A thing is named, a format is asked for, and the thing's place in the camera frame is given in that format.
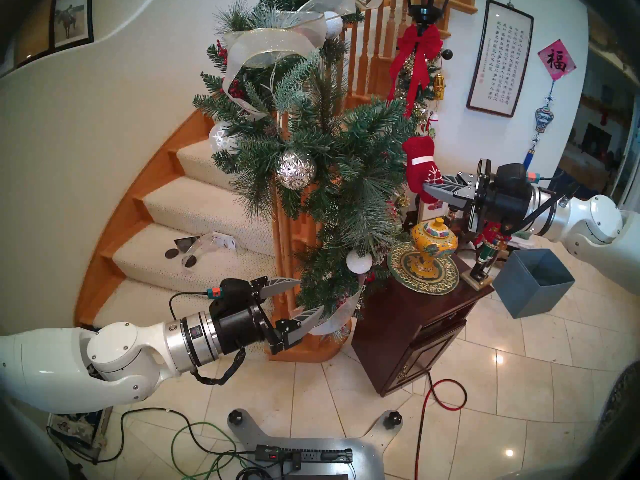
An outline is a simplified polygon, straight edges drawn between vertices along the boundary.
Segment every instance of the decorative plate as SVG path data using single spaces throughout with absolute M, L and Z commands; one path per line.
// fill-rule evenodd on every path
M 460 274 L 451 256 L 434 259 L 433 265 L 438 269 L 439 275 L 433 280 L 421 278 L 411 270 L 411 263 L 418 261 L 420 257 L 411 242 L 404 242 L 391 249 L 386 257 L 386 264 L 398 282 L 418 293 L 443 296 L 458 286 Z

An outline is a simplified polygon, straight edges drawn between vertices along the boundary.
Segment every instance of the red bow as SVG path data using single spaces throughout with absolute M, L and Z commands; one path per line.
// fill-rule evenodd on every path
M 391 74 L 391 91 L 389 91 L 389 96 L 386 97 L 388 103 L 393 101 L 396 93 L 396 79 L 398 78 L 398 74 L 407 58 L 409 58 L 409 55 L 414 52 L 416 45 L 413 75 L 411 76 L 409 92 L 406 95 L 406 111 L 404 112 L 404 116 L 407 117 L 407 119 L 411 117 L 411 112 L 414 109 L 418 85 L 426 88 L 430 82 L 426 60 L 433 60 L 442 48 L 438 28 L 433 24 L 429 25 L 422 36 L 419 36 L 418 27 L 411 25 L 404 32 L 404 35 L 398 39 L 398 48 L 400 51 L 389 68 L 389 74 Z

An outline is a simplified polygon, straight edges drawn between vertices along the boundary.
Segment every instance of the white glittery ball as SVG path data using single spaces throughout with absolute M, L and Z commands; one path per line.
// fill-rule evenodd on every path
M 364 256 L 358 256 L 358 252 L 354 249 L 347 254 L 347 268 L 353 273 L 367 273 L 373 265 L 373 258 L 369 253 Z
M 219 121 L 209 132 L 209 144 L 214 153 L 232 148 L 233 137 L 227 136 L 228 128 L 229 123 L 227 121 Z
M 335 37 L 343 31 L 343 18 L 338 17 L 334 11 L 325 11 L 324 19 L 326 20 L 326 36 Z

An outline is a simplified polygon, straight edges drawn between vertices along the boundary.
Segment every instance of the horse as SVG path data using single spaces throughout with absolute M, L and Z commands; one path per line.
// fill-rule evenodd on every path
M 62 25 L 65 28 L 65 34 L 66 34 L 66 38 L 69 39 L 69 29 L 71 29 L 71 25 L 73 25 L 73 28 L 76 28 L 76 18 L 71 15 L 71 13 L 68 10 L 65 11 L 59 11 L 56 10 L 56 16 L 57 16 L 57 21 L 60 23 L 62 22 Z

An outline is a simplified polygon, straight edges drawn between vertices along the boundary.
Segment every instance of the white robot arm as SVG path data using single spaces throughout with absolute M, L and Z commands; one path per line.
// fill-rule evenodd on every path
M 244 359 L 244 346 L 267 339 L 276 354 L 300 343 L 319 321 L 323 307 L 275 328 L 260 304 L 299 284 L 291 278 L 228 278 L 209 312 L 137 327 L 112 323 L 98 332 L 42 328 L 0 337 L 0 385 L 9 395 L 41 410 L 85 413 L 143 401 L 170 377 L 191 372 L 200 382 L 222 385 Z M 240 350 L 221 379 L 201 377 L 197 367 Z
M 621 211 L 599 194 L 588 201 L 536 187 L 524 166 L 511 163 L 491 173 L 481 160 L 476 174 L 443 175 L 443 183 L 423 188 L 449 207 L 468 212 L 467 228 L 481 232 L 485 220 L 510 234 L 528 231 L 560 242 L 574 257 L 605 277 L 640 295 L 640 217 Z

